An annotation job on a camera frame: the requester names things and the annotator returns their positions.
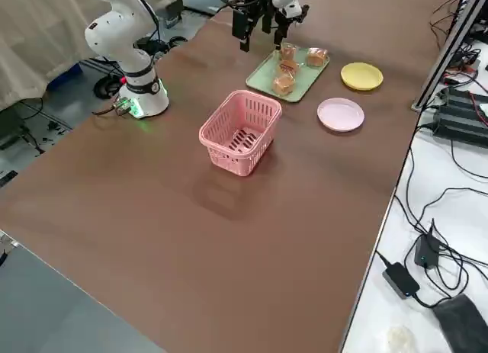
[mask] pink basket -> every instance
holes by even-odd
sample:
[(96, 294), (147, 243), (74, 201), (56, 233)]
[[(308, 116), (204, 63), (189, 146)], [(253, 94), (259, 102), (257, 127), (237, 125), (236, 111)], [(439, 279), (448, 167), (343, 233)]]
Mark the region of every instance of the pink basket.
[(238, 90), (200, 128), (200, 142), (214, 165), (247, 176), (273, 141), (280, 116), (276, 100)]

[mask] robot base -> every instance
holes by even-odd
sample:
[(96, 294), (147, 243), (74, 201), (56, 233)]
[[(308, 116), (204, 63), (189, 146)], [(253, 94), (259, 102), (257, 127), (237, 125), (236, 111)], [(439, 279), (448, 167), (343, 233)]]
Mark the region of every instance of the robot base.
[(130, 102), (131, 114), (136, 119), (152, 117), (161, 114), (168, 108), (169, 99), (165, 87), (159, 80), (159, 91), (156, 94), (137, 94), (127, 88), (126, 85), (120, 88), (119, 101), (128, 100)]

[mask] light green tray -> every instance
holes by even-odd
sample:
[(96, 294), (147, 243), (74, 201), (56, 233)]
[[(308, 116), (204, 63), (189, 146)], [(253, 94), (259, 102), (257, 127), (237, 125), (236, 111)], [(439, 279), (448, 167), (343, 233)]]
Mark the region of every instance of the light green tray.
[(312, 84), (317, 80), (322, 71), (329, 64), (327, 57), (326, 64), (322, 67), (307, 66), (308, 48), (298, 48), (295, 53), (295, 61), (300, 65), (300, 71), (297, 74), (295, 89), (289, 95), (280, 96), (273, 89), (273, 80), (276, 77), (276, 68), (278, 67), (279, 54), (277, 51), (271, 52), (261, 65), (247, 78), (246, 84), (250, 88), (264, 92), (265, 94), (275, 96), (281, 100), (297, 103), (300, 101)]

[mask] pastry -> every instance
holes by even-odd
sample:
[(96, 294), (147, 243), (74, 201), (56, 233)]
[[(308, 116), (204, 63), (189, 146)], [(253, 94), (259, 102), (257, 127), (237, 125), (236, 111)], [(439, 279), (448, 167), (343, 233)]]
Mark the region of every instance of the pastry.
[(307, 54), (307, 66), (322, 67), (326, 64), (327, 50), (310, 48)]
[(297, 48), (293, 44), (282, 43), (280, 50), (280, 58), (282, 61), (293, 61)]
[(289, 95), (294, 88), (295, 79), (289, 73), (279, 75), (273, 81), (273, 91), (280, 96)]
[(293, 77), (297, 75), (298, 63), (293, 60), (281, 61), (278, 65), (277, 73), (278, 75), (283, 73), (290, 73)]

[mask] white curtain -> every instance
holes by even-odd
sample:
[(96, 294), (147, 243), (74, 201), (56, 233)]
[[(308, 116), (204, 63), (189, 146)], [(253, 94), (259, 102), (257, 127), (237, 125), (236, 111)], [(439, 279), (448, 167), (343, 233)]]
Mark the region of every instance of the white curtain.
[[(154, 8), (174, 0), (147, 0)], [(94, 56), (85, 28), (110, 10), (99, 0), (0, 0), (0, 111), (39, 98), (47, 84)]]

